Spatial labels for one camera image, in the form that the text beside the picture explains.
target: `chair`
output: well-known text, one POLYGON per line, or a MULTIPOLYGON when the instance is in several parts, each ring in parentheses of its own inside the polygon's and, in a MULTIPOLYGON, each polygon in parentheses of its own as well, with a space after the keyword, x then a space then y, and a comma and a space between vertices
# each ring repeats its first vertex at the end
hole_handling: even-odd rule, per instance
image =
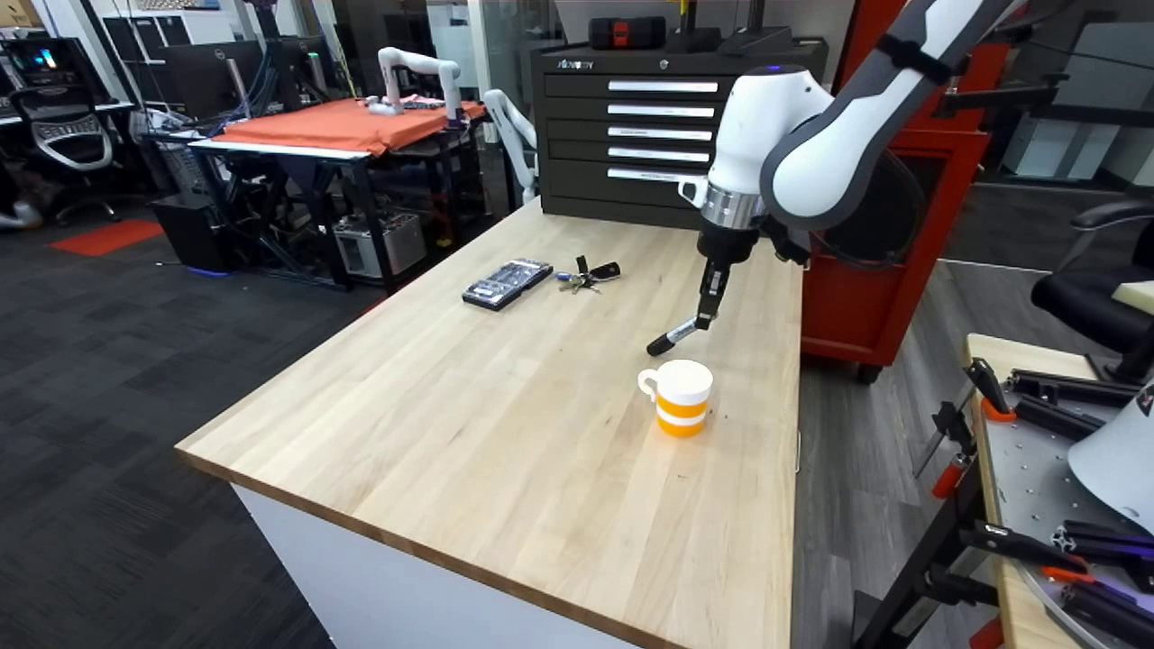
POLYGON ((1035 286, 1032 302, 1086 338, 1121 355, 1121 364, 1102 375, 1140 381, 1154 364, 1154 315, 1119 302, 1114 293, 1124 280, 1154 280, 1154 203, 1097 206, 1073 218, 1073 232, 1073 250, 1035 286), (1083 257, 1092 250, 1097 234, 1121 222, 1144 222, 1131 257, 1110 267, 1086 263, 1083 257))
POLYGON ((68 191, 45 209, 45 218, 66 222, 78 209, 96 209, 116 219, 116 209, 95 196, 95 174, 116 163, 116 142, 96 115, 89 91, 77 82, 24 87, 12 95, 12 107, 24 119, 35 150, 66 168, 68 191))

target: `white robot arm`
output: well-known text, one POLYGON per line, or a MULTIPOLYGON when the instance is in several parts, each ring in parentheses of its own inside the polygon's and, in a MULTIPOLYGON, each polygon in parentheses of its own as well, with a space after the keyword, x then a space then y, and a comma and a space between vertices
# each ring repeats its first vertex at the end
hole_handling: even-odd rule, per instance
POLYGON ((458 87, 460 70, 455 61, 426 56, 426 55, 396 49, 396 46, 381 46, 373 55, 373 61, 380 61, 380 70, 387 76, 387 100, 370 103, 373 112, 388 112, 388 115, 402 112, 402 96, 401 96, 401 82, 396 82, 396 64, 401 64, 401 70, 410 70, 417 76, 435 76, 438 79, 438 95, 443 95, 443 115, 446 119, 460 115, 460 87, 458 87))
POLYGON ((533 203, 537 197, 537 126, 502 91, 486 91, 480 100, 496 126, 502 148, 519 183, 519 203, 533 203))
POLYGON ((700 305, 654 338, 649 357, 710 329, 727 267, 751 257, 759 232, 821 232, 854 218, 886 142, 1017 6, 1024 0, 907 0, 835 96, 805 70, 734 79, 705 180, 676 183, 702 212, 700 305))

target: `red tool cabinet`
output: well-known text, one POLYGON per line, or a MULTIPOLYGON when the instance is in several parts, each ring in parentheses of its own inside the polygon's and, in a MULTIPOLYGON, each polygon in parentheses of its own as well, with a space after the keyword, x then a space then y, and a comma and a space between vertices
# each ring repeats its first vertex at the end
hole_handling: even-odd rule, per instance
MULTIPOLYGON (((870 0, 854 6, 840 82, 872 49, 902 0, 870 0)), ((971 55, 957 91, 993 91, 1001 79, 1007 46, 985 43, 971 55)), ((896 357, 905 329, 922 298, 930 270, 957 226, 963 197, 973 183, 989 136, 977 129, 979 112, 938 112, 930 96, 919 115, 895 136, 907 167, 919 167, 926 191, 922 232, 902 263, 840 263, 813 254, 805 279, 805 355, 859 364, 859 379, 872 381, 896 357)))

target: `monitor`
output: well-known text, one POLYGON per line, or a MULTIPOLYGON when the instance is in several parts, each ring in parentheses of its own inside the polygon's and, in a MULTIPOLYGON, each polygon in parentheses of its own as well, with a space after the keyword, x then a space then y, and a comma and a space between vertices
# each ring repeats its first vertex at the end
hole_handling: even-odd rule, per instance
POLYGON ((261 76, 263 55, 261 43, 193 43, 193 46, 167 46, 167 96, 180 115, 193 121, 216 121, 224 115, 240 115, 240 91, 232 79, 227 61, 236 64, 244 95, 261 76))
POLYGON ((321 38, 277 37, 263 43, 261 79, 248 87, 256 112, 291 112, 328 96, 328 49, 321 38))
POLYGON ((96 100, 108 96, 78 38, 6 38, 4 56, 22 87, 81 82, 96 100))

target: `wooden table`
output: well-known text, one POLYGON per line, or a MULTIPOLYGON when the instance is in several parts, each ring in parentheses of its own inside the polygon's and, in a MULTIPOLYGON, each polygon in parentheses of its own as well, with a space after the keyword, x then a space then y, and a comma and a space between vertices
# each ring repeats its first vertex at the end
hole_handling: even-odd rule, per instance
POLYGON ((529 203, 176 451, 236 487, 340 644, 789 644, 801 270, 734 267, 669 355, 712 368, 710 427, 669 440, 636 375, 693 315, 693 237, 529 203), (581 254, 624 279, 460 302, 581 254))
MULTIPOLYGON (((967 349, 971 357, 985 357, 1001 381, 1011 379, 1012 368, 1092 379, 1092 368, 1083 355, 1059 355, 1059 349, 1024 345, 1024 343, 993 338, 993 335, 967 335, 967 349)), ((1001 514, 999 514, 993 453, 989 453, 989 428, 973 427, 973 440, 977 440, 985 514, 999 523, 1001 514)), ((996 560, 996 576, 999 576, 1001 635, 1011 649, 1012 644, 1017 649, 1026 649, 1026 644, 1073 649, 1078 644, 1068 632, 1059 632, 1048 620, 1043 597, 1012 561, 996 560)))

